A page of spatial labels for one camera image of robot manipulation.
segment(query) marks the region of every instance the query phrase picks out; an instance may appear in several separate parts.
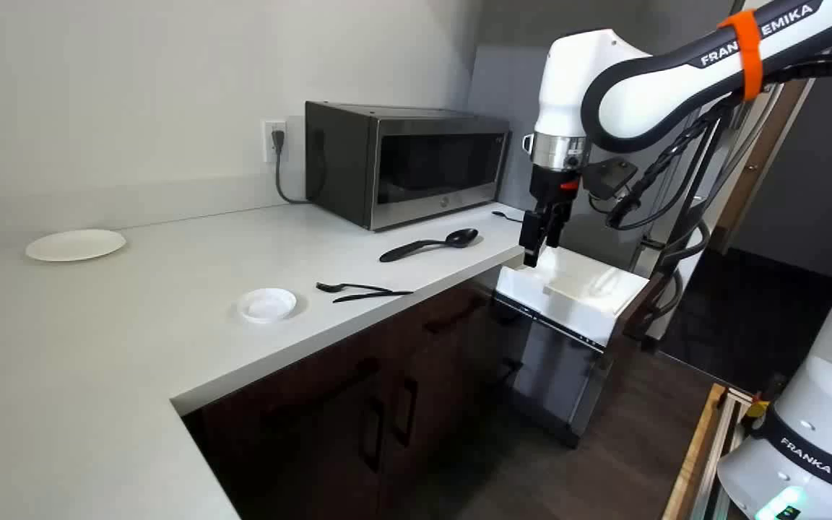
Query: kitchen counter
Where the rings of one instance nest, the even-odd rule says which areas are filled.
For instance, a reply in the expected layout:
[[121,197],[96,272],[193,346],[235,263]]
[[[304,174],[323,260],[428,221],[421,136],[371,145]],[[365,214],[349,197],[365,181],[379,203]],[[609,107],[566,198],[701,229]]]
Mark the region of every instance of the kitchen counter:
[[[492,208],[385,233],[267,208],[129,229],[121,253],[67,265],[0,249],[0,518],[238,518],[180,415],[518,260],[519,226]],[[482,239],[375,260],[454,229]],[[317,281],[412,295],[336,305]],[[243,323],[235,302],[261,286],[297,311]]]

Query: dark wood cabinet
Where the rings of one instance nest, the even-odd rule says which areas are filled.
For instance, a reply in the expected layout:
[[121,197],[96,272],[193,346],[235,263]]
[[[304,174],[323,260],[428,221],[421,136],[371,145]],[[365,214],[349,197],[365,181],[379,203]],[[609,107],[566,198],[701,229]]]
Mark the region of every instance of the dark wood cabinet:
[[503,370],[489,305],[451,288],[184,422],[243,518],[392,518]]

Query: black spoon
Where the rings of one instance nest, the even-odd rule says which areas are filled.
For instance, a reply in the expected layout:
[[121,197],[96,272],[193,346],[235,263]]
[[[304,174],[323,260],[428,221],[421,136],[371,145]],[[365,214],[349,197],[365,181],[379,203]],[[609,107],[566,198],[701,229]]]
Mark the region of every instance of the black spoon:
[[480,233],[476,229],[459,229],[459,232],[447,233],[446,239],[415,239],[415,242],[391,249],[379,260],[395,263],[395,260],[411,256],[421,249],[467,249],[476,239],[476,233]]

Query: microwave window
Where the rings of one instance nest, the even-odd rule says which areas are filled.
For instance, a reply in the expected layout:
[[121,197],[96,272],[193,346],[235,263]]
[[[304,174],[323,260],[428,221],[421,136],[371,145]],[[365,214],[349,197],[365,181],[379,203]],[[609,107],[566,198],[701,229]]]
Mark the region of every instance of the microwave window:
[[503,136],[385,136],[379,203],[489,185],[501,174]]

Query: cabinet handle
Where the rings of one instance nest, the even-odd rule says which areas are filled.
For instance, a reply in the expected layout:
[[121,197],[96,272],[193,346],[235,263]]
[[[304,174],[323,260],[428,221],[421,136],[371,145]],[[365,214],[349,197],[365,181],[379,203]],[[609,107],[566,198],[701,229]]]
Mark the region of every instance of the cabinet handle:
[[428,328],[431,336],[443,336],[446,328],[451,328],[459,320],[470,317],[482,305],[485,305],[485,298],[470,298],[470,302],[463,311],[456,311],[451,317],[443,317],[443,320],[428,320],[421,328]]
[[392,425],[392,435],[401,445],[411,445],[412,428],[415,428],[420,382],[415,379],[404,379],[404,390],[408,390],[408,422],[404,425]]
[[386,415],[385,401],[366,399],[365,425],[360,425],[360,458],[375,473],[382,471],[385,415]]

